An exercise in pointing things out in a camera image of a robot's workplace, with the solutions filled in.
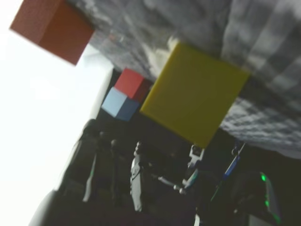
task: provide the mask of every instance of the orange block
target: orange block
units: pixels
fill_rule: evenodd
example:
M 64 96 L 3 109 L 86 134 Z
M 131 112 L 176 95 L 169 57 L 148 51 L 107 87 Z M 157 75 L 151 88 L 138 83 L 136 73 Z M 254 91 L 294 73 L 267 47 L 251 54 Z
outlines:
M 94 32 L 64 0 L 24 0 L 10 28 L 74 65 Z

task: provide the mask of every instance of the checkered cloth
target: checkered cloth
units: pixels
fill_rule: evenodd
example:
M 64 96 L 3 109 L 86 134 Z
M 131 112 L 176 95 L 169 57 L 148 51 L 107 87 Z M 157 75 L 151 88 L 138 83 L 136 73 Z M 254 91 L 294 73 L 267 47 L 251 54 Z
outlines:
M 251 145 L 301 158 L 299 0 L 69 1 L 95 25 L 91 44 L 119 69 L 155 80 L 152 59 L 176 37 L 250 71 L 221 127 Z

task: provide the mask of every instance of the plaid fabric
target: plaid fabric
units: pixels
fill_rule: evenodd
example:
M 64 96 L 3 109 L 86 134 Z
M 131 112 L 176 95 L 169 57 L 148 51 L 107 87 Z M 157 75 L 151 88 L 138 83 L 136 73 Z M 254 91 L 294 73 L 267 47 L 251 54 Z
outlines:
M 298 0 L 69 1 L 96 26 L 91 44 L 121 70 L 155 80 L 151 59 L 161 57 L 158 49 L 168 52 L 168 39 L 177 37 L 250 71 L 221 128 L 251 145 L 301 158 Z

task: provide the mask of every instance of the white background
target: white background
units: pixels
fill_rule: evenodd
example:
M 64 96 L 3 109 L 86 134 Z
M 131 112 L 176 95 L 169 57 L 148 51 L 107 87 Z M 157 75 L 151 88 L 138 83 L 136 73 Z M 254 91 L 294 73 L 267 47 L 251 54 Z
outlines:
M 93 61 L 83 56 L 75 67 L 9 31 L 21 3 L 9 0 L 0 8 L 2 226 L 28 225 L 55 185 L 99 90 L 106 90 L 112 68 L 99 54 Z

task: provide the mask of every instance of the red block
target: red block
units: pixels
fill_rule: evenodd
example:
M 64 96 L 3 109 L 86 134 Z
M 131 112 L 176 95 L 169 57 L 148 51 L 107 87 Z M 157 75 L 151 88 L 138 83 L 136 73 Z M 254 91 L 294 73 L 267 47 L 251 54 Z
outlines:
M 118 81 L 115 84 L 115 88 L 120 92 L 123 92 L 129 98 L 142 102 L 143 98 L 149 91 L 151 82 L 145 79 L 139 73 L 124 69 L 120 75 Z
M 94 32 L 65 0 L 24 0 L 10 28 L 72 64 Z

